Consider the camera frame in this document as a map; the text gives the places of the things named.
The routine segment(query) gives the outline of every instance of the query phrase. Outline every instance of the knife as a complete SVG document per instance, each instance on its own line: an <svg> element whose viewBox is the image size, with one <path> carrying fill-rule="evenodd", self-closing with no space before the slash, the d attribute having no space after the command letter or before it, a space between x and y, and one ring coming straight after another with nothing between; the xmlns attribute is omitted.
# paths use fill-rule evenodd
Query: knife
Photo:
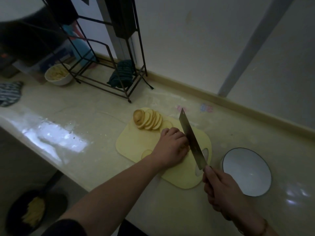
<svg viewBox="0 0 315 236"><path fill-rule="evenodd" d="M197 139L195 137L194 132L192 131L192 128L190 126L190 123L186 117L186 114L184 112L184 109L181 109L180 116L179 116L179 122L183 128L183 131L188 139L188 143L191 149L191 152L195 158L195 161L197 163L197 166L199 170L203 170L205 166L207 165L206 159L203 156L203 153L200 149L200 146L197 142Z"/></svg>

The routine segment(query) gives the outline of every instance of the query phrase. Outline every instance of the green cloth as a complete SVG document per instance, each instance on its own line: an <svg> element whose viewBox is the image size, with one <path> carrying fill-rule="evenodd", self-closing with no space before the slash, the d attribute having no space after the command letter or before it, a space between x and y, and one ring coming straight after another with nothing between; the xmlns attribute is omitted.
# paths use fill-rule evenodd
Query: green cloth
<svg viewBox="0 0 315 236"><path fill-rule="evenodd" d="M133 84L132 74L134 72L130 59L119 61L117 71L124 87L130 87ZM112 87L123 88L120 84L116 70L112 73L107 82Z"/></svg>

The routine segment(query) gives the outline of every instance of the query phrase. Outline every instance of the hand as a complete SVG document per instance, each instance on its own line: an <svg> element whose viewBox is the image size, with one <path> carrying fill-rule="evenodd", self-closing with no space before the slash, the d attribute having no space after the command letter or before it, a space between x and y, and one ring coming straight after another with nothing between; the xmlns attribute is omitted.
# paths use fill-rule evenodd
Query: hand
<svg viewBox="0 0 315 236"><path fill-rule="evenodd" d="M209 166L203 171L204 191L213 209L246 235L259 235L264 230L264 219L248 203L232 176Z"/></svg>
<svg viewBox="0 0 315 236"><path fill-rule="evenodd" d="M151 157L160 167L160 170L179 164L189 150L188 139L178 128L165 128L161 132L160 139L156 144Z"/></svg>

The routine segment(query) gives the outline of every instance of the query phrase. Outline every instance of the white bowl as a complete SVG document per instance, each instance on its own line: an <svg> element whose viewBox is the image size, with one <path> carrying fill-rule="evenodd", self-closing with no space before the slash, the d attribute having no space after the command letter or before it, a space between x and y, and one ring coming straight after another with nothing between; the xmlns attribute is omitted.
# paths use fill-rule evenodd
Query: white bowl
<svg viewBox="0 0 315 236"><path fill-rule="evenodd" d="M61 86L61 85L66 85L68 83L71 82L71 80L73 79L72 75L70 74L67 74L65 77L63 77L62 79L58 79L58 80L54 80L51 78L51 74L53 72L53 67L50 67L46 73L45 73L45 79L50 82L50 83L53 83L54 85L58 85L58 86ZM70 69L70 65L68 64L64 64L64 66L67 68L67 69Z"/></svg>
<svg viewBox="0 0 315 236"><path fill-rule="evenodd" d="M267 163L252 150L230 150L222 159L221 167L234 178L245 195L260 196L271 186L271 172Z"/></svg>

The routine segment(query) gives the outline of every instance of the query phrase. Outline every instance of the shredded potato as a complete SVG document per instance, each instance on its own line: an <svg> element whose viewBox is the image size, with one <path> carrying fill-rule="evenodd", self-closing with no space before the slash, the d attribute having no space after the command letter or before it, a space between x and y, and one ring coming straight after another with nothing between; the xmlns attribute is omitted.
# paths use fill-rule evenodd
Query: shredded potato
<svg viewBox="0 0 315 236"><path fill-rule="evenodd" d="M45 202L39 197L35 197L28 203L27 212L22 216L22 221L34 228L42 219L45 211Z"/></svg>
<svg viewBox="0 0 315 236"><path fill-rule="evenodd" d="M68 70L62 65L55 65L50 69L49 77L52 80L59 80L68 75Z"/></svg>

